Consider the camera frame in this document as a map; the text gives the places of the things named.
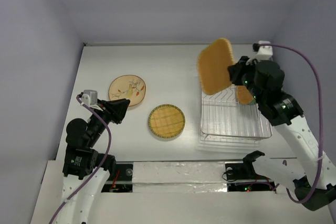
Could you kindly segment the beige leaf pattern plate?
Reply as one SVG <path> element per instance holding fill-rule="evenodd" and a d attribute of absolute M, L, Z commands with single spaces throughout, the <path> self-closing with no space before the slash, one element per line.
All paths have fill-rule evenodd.
<path fill-rule="evenodd" d="M 110 101 L 118 99 L 130 100 L 129 106 L 140 104 L 146 94 L 144 80 L 136 75 L 122 75 L 114 79 L 108 90 Z"/>

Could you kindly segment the small orange woven plate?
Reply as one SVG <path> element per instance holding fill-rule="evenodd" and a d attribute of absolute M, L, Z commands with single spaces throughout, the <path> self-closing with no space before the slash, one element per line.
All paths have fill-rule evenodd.
<path fill-rule="evenodd" d="M 250 104 L 254 101 L 254 97 L 249 93 L 245 86 L 237 86 L 237 100 L 241 104 Z"/>

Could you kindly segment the large orange woven plate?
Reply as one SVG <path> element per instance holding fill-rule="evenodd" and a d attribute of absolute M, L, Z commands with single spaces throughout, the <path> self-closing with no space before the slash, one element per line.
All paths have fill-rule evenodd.
<path fill-rule="evenodd" d="M 235 63 L 231 43 L 219 38 L 204 48 L 198 56 L 197 71 L 202 91 L 216 94 L 232 85 L 228 67 Z"/>

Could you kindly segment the green rim woven plate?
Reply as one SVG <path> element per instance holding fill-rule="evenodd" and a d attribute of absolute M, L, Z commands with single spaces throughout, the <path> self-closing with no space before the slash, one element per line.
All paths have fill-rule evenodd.
<path fill-rule="evenodd" d="M 157 137 L 168 139 L 182 133 L 186 123 L 180 108 L 172 104 L 161 104 L 149 114 L 148 126 Z"/>

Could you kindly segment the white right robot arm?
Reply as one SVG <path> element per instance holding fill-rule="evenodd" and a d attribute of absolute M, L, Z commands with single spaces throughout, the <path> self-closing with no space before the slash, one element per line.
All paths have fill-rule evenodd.
<path fill-rule="evenodd" d="M 270 60 L 250 60 L 242 56 L 228 67 L 230 81 L 243 85 L 253 96 L 258 110 L 285 139 L 303 168 L 289 167 L 254 151 L 243 158 L 241 171 L 248 178 L 271 178 L 294 192 L 297 203 L 316 211 L 335 201 L 335 165 L 319 150 L 322 142 L 309 129 L 303 110 L 295 98 L 282 89 L 285 73 Z"/>

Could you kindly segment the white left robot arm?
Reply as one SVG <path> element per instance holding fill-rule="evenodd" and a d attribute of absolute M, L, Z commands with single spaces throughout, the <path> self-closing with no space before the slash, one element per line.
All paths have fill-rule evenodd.
<path fill-rule="evenodd" d="M 112 142 L 109 123 L 122 122 L 130 100 L 85 99 L 84 94 L 77 96 L 80 104 L 91 112 L 90 118 L 73 119 L 66 127 L 62 203 L 54 223 L 88 223 L 106 181 L 118 174 L 116 159 L 108 152 Z M 108 134 L 107 151 L 99 153 L 93 147 L 103 132 Z"/>

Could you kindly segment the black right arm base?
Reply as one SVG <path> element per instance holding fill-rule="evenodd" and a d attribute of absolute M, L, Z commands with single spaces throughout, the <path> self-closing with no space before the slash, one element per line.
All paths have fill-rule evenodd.
<path fill-rule="evenodd" d="M 254 151 L 247 154 L 241 161 L 226 162 L 222 178 L 229 183 L 238 180 L 266 180 L 267 177 L 257 174 L 253 168 L 253 162 L 261 156 L 265 154 L 261 151 Z"/>

